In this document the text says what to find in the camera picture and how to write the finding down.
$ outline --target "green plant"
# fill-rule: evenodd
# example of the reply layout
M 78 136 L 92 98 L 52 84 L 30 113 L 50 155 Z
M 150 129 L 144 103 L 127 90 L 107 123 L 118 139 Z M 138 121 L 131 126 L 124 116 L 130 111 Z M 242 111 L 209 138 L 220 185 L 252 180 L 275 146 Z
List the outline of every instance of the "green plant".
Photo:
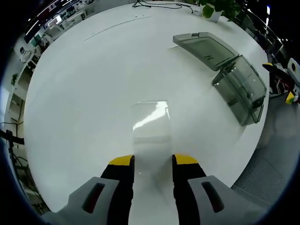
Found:
M 202 14 L 205 18 L 210 18 L 214 11 L 222 11 L 222 15 L 231 21 L 240 12 L 240 6 L 235 0 L 200 0 L 199 2 L 204 6 Z
M 11 84 L 14 86 L 15 85 L 15 81 L 17 80 L 18 74 L 14 74 L 13 78 L 11 78 Z

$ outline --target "ceiling light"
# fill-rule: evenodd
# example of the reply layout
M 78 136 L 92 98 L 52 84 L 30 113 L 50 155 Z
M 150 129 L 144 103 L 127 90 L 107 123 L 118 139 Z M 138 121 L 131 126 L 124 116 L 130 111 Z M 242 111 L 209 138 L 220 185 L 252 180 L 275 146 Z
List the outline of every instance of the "ceiling light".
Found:
M 34 23 L 34 25 L 29 29 L 29 31 L 27 31 L 27 33 L 26 33 L 25 35 L 28 35 L 28 33 L 32 30 L 32 28 L 33 28 L 37 23 L 38 23 L 38 21 L 36 21 L 36 22 Z
M 267 14 L 270 15 L 270 6 L 267 6 Z

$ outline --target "white pot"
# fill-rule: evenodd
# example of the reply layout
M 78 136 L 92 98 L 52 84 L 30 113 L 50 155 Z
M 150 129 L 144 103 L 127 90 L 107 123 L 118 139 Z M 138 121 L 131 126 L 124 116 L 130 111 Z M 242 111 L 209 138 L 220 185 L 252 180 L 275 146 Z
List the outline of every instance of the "white pot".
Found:
M 216 12 L 216 11 L 214 11 L 214 12 L 212 13 L 211 17 L 210 17 L 210 18 L 207 18 L 207 20 L 216 23 L 216 22 L 218 22 L 218 20 L 219 20 L 221 14 L 222 14 L 222 11 L 221 11 L 221 12 Z
M 200 15 L 200 16 L 203 16 L 203 14 L 202 14 L 203 8 L 204 8 L 204 6 L 200 5 L 200 9 L 199 9 L 199 15 Z M 210 17 L 210 18 L 206 18 L 206 20 L 211 21 L 211 22 L 214 22 L 214 23 L 218 22 L 218 20 L 219 20 L 221 14 L 222 14 L 222 12 L 223 12 L 223 11 L 221 11 L 221 12 L 216 12 L 216 11 L 214 10 L 214 12 L 212 13 L 211 17 Z

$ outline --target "desk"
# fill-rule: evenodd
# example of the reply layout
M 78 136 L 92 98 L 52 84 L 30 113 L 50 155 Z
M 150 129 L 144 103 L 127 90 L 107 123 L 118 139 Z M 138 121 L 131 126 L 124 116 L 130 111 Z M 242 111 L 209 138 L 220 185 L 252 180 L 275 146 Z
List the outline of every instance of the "desk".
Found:
M 82 21 L 41 56 L 25 103 L 24 134 L 34 181 L 52 211 L 115 157 L 133 153 L 132 105 L 168 101 L 174 153 L 195 157 L 227 186 L 249 162 L 263 130 L 269 73 L 263 49 L 240 27 L 189 8 L 125 5 Z M 211 32 L 253 64 L 267 89 L 258 124 L 241 127 L 211 85 L 217 72 L 173 36 Z

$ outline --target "gray translucent container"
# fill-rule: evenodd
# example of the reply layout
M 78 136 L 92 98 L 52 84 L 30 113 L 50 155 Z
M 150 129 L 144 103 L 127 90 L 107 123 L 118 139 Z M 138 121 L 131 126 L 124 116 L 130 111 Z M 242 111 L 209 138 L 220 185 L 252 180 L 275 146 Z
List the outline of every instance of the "gray translucent container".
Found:
M 218 71 L 239 56 L 227 43 L 208 32 L 176 35 L 173 42 L 200 59 L 213 71 Z
M 258 123 L 267 88 L 244 56 L 221 69 L 212 84 L 231 108 L 241 126 Z

